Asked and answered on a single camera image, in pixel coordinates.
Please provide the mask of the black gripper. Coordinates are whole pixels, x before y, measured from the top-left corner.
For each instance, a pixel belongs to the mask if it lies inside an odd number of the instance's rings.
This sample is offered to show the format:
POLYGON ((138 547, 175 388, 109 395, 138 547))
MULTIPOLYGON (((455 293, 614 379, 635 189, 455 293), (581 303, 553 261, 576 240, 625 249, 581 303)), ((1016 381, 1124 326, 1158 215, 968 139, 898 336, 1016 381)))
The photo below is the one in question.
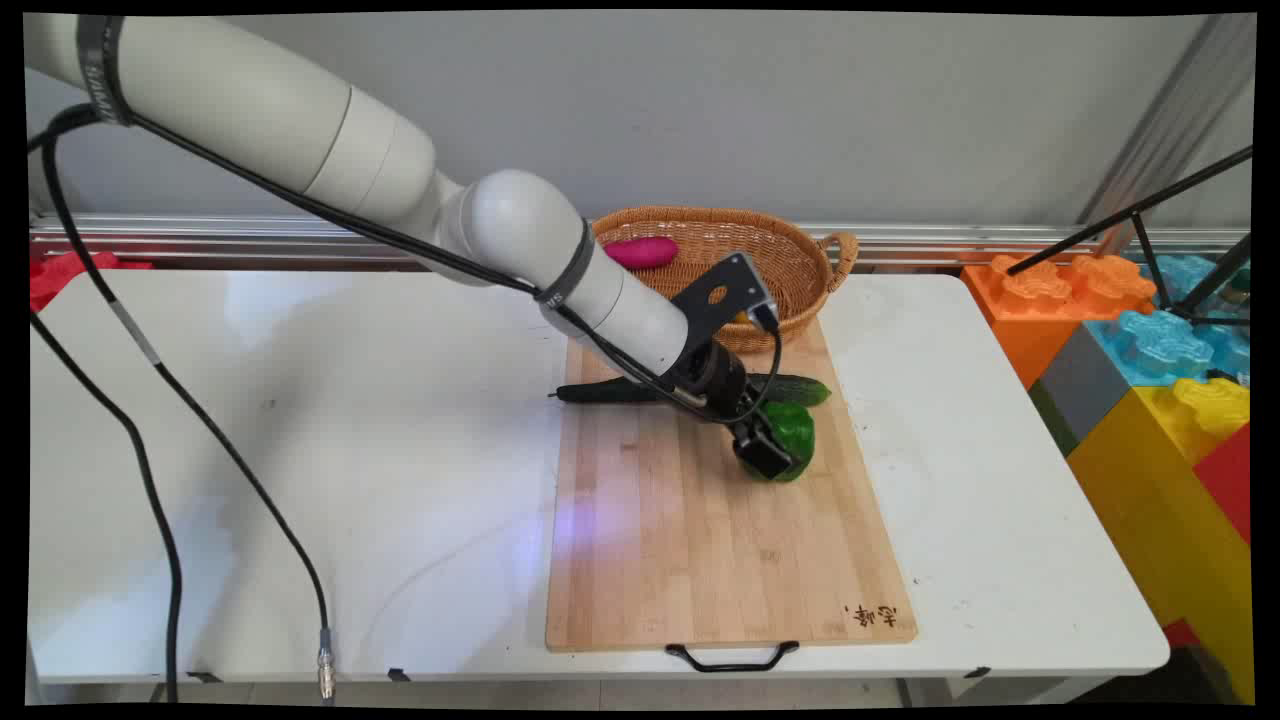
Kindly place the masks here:
POLYGON ((750 414, 760 392, 742 361, 719 341, 699 345, 676 363, 676 388, 701 419, 733 424, 739 461, 751 477, 785 480, 797 469, 797 459, 773 439, 769 418, 750 414))

